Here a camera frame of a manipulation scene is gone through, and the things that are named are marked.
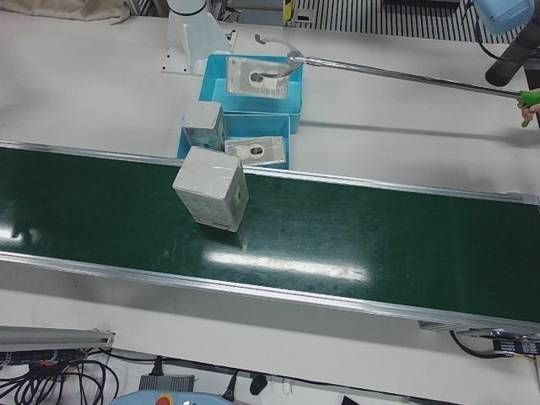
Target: reacher grabber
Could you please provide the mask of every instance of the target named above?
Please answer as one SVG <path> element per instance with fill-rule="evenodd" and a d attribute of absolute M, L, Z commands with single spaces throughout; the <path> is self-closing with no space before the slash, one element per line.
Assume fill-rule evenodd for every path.
<path fill-rule="evenodd" d="M 294 73 L 304 63 L 311 66 L 323 66 L 325 68 L 334 68 L 349 70 L 351 72 L 373 74 L 375 76 L 383 76 L 386 78 L 398 78 L 400 80 L 407 80 L 411 82 L 420 82 L 427 84 L 434 84 L 437 86 L 445 86 L 453 89 L 461 89 L 467 91 L 474 91 L 477 93 L 485 93 L 487 95 L 498 95 L 499 97 L 507 97 L 517 100 L 520 103 L 520 108 L 530 108 L 535 104 L 540 103 L 540 92 L 532 91 L 516 91 L 508 89 L 497 89 L 494 87 L 481 86 L 479 84 L 469 84 L 457 82 L 456 80 L 449 80 L 446 78 L 431 78 L 429 76 L 421 76 L 419 74 L 396 72 L 393 70 L 380 69 L 378 67 L 370 67 L 364 65 L 358 65 L 355 63 L 347 63 L 340 61 L 332 61 L 329 59 L 321 59 L 318 57 L 305 57 L 296 47 L 279 38 L 261 38 L 259 34 L 255 35 L 255 41 L 261 45 L 266 45 L 267 42 L 277 42 L 283 44 L 289 48 L 287 54 L 287 64 L 289 68 L 281 73 L 253 73 L 250 77 L 254 82 L 260 82 L 264 78 L 284 78 Z M 526 127 L 529 121 L 523 121 L 522 127 Z"/>

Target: red emergency button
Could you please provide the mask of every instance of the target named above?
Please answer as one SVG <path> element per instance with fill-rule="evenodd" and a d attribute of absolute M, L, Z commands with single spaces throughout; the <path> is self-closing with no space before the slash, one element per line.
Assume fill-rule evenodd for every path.
<path fill-rule="evenodd" d="M 160 396 L 156 401 L 155 405 L 174 405 L 175 401 L 169 394 L 164 394 Z"/>

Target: control panel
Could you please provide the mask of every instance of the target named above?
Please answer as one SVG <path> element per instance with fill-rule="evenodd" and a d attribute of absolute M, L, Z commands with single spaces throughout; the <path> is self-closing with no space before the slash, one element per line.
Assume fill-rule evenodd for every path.
<path fill-rule="evenodd" d="M 111 405 L 231 405 L 222 397 L 204 392 L 142 390 L 118 397 Z"/>

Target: cable bundle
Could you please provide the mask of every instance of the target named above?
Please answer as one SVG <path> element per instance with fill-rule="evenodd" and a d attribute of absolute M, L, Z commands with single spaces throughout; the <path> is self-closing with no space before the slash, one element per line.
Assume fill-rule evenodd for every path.
<path fill-rule="evenodd" d="M 100 368 L 100 376 L 94 377 L 84 371 L 87 365 L 95 365 Z M 59 405 L 64 392 L 64 384 L 70 375 L 78 378 L 81 405 L 105 405 L 105 384 L 107 372 L 111 373 L 115 379 L 116 389 L 114 398 L 118 394 L 120 387 L 118 376 L 107 364 L 97 360 L 74 360 L 60 361 L 58 363 L 36 363 L 30 365 L 30 370 L 23 375 L 14 378 L 0 379 L 0 401 L 10 393 L 13 393 L 15 405 L 38 405 L 52 393 L 55 386 L 58 386 L 58 397 L 56 405 Z M 91 402 L 84 391 L 84 379 L 92 381 L 96 386 L 96 394 Z"/>

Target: blue plastic bin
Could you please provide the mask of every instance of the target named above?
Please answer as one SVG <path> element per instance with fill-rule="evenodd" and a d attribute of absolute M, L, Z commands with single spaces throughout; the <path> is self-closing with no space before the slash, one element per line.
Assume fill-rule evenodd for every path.
<path fill-rule="evenodd" d="M 228 114 L 225 116 L 229 138 L 283 137 L 287 162 L 269 165 L 275 169 L 288 169 L 290 165 L 290 119 L 283 114 Z M 184 159 L 190 145 L 184 133 L 181 133 L 178 157 Z"/>
<path fill-rule="evenodd" d="M 202 79 L 200 101 L 218 101 L 227 113 L 287 114 L 290 118 L 290 131 L 298 131 L 302 113 L 303 67 L 291 74 L 287 99 L 269 99 L 251 95 L 227 93 L 227 57 L 231 55 L 213 54 L 208 57 L 206 71 Z M 258 55 L 232 55 L 263 61 L 286 63 L 287 57 Z"/>

